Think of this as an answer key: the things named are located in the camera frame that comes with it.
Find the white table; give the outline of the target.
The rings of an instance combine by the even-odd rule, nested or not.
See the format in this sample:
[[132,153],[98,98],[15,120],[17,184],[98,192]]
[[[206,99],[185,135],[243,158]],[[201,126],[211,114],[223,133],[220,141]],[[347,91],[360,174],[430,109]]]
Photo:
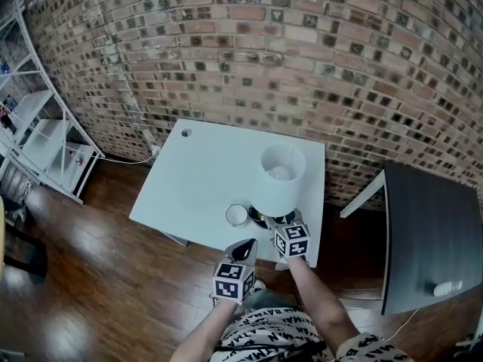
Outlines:
[[131,220],[170,238],[225,250],[255,238],[259,259],[278,262],[267,230],[253,221],[226,220],[233,204],[249,208],[258,186],[257,164],[275,144],[299,148],[307,163],[297,205],[311,236],[306,256],[318,262],[325,192],[325,145],[276,133],[181,119],[162,146],[130,213]]

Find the white shade table lamp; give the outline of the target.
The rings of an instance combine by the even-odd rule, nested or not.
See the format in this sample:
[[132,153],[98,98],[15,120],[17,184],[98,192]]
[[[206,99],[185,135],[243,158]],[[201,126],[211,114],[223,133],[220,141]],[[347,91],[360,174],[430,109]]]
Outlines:
[[252,220],[267,229],[266,218],[294,212],[307,169],[306,156],[292,143],[269,145],[259,154],[250,193]]

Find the white shelf unit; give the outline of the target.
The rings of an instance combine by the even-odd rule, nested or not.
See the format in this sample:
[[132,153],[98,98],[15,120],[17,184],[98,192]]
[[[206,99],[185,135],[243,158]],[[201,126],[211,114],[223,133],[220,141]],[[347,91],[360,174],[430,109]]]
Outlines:
[[0,158],[30,181],[82,204],[104,156],[48,77],[21,7],[10,7],[0,18]]

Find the dark grey table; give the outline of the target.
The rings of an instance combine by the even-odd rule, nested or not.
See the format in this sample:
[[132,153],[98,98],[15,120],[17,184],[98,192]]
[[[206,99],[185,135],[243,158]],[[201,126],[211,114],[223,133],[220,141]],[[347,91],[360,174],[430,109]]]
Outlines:
[[[380,189],[387,236],[381,314],[421,309],[483,283],[483,222],[476,190],[387,161],[340,217],[347,218]],[[447,281],[462,281],[462,290],[433,296],[434,286]]]

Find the person's left forearm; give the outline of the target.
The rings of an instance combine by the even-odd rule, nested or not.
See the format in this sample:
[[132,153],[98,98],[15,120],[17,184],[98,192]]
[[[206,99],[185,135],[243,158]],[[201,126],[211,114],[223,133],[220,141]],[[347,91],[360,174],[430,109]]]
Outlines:
[[221,299],[178,346],[170,362],[208,362],[237,308],[236,302]]

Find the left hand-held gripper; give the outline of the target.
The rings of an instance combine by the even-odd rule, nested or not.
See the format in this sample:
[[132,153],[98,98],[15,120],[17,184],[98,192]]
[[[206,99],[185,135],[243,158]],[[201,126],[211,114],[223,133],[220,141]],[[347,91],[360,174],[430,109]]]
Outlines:
[[257,250],[258,241],[255,238],[238,241],[225,249],[225,257],[218,263],[212,278],[216,298],[245,299],[255,283]]

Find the black stool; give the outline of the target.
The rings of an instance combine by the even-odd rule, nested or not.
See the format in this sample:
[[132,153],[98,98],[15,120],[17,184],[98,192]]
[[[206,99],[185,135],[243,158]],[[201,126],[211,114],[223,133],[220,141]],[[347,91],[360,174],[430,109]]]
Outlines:
[[29,260],[21,262],[7,254],[3,255],[5,265],[18,268],[21,271],[28,272],[32,275],[45,278],[48,271],[48,255],[45,244],[38,238],[21,238],[23,242],[30,244],[33,249],[31,251]]

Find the person's right forearm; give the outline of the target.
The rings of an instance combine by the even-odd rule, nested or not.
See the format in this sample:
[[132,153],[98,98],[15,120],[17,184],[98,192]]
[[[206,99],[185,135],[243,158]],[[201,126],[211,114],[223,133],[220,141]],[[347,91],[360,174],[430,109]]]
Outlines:
[[345,341],[357,336],[359,331],[341,301],[304,259],[291,257],[287,263],[306,313],[335,356],[338,348]]

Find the person's grey trousers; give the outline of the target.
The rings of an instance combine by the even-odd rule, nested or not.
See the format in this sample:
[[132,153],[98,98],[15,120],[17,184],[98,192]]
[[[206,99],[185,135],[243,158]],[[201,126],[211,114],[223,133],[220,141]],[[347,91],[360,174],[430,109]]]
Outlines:
[[265,308],[290,308],[296,311],[300,310],[298,304],[293,303],[277,293],[267,289],[257,290],[246,299],[246,313]]

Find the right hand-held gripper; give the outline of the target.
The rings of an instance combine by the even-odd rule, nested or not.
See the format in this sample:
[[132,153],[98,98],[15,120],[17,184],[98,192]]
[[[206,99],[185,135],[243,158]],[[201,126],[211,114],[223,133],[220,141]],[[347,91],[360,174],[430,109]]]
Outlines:
[[275,249],[282,258],[300,257],[308,253],[309,230],[303,224],[303,217],[298,209],[293,210],[282,219],[281,217],[264,216],[263,221],[269,229]]

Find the white cup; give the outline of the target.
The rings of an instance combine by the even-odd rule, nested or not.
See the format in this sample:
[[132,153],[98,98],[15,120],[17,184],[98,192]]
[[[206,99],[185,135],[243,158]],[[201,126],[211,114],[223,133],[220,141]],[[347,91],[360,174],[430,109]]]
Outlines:
[[243,205],[232,204],[225,212],[226,221],[233,227],[241,227],[248,221],[248,211]]

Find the person's printed shirt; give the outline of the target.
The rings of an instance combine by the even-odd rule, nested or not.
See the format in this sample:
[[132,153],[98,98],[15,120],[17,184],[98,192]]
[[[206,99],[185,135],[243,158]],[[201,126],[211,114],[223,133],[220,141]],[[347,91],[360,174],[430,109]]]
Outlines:
[[210,362],[414,362],[370,333],[346,340],[332,354],[310,317],[293,308],[263,308],[235,319]]

